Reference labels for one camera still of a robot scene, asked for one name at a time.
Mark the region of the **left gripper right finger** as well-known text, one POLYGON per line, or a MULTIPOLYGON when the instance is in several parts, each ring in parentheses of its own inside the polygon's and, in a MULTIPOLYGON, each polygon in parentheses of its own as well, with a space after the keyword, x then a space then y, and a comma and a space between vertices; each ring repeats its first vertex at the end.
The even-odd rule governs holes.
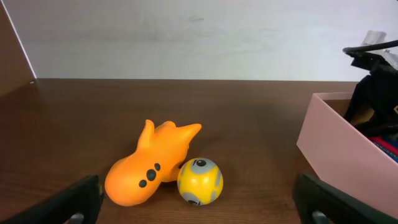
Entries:
POLYGON ((292 197, 300 222, 304 224, 397 224, 396 218, 308 174, 296 177, 292 197))

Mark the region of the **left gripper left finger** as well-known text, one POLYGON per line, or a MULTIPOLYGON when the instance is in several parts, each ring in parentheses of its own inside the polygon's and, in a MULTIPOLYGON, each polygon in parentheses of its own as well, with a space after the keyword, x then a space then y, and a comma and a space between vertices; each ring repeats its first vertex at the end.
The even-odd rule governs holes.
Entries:
POLYGON ((88 175, 2 223, 96 223, 103 199, 99 177, 88 175))

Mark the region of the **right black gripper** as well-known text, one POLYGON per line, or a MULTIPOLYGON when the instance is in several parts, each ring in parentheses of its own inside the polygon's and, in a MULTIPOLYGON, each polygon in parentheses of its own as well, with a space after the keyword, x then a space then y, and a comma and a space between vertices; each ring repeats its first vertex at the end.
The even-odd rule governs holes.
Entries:
POLYGON ((397 70, 377 64, 357 83, 344 115, 352 122, 365 106, 374 113, 368 121, 354 127, 366 137, 397 133, 397 70))

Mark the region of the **red fire truck with ladder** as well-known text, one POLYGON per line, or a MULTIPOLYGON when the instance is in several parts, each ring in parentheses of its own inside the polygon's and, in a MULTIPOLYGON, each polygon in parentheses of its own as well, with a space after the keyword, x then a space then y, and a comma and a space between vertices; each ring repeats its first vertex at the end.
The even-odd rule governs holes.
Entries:
POLYGON ((397 162, 397 134, 373 136, 369 137, 369 140, 386 153, 392 160, 397 162))

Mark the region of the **orange rubber animal toy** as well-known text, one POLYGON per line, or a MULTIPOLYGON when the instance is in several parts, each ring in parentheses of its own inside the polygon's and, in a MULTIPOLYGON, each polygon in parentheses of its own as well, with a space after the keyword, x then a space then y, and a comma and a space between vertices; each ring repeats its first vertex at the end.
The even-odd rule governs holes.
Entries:
POLYGON ((130 207, 147 201, 163 182, 177 180, 180 164, 201 124, 178 127, 166 121, 156 127, 147 119, 136 150, 115 162, 106 175, 104 188, 116 204, 130 207))

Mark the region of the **pink cardboard box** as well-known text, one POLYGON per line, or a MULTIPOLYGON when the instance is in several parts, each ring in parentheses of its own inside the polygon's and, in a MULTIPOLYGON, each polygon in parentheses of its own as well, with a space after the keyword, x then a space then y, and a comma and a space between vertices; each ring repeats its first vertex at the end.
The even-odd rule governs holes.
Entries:
POLYGON ((397 217, 397 162, 343 115, 351 93, 314 93, 297 146, 319 178, 397 217))

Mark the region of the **yellow grey toy ball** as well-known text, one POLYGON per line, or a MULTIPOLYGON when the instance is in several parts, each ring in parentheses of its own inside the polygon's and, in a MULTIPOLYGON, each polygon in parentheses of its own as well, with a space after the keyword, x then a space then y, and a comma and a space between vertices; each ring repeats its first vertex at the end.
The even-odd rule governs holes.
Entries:
POLYGON ((220 196, 223 175, 212 160, 204 157, 194 158, 184 163, 180 169, 177 187, 182 198, 188 203, 208 205, 220 196))

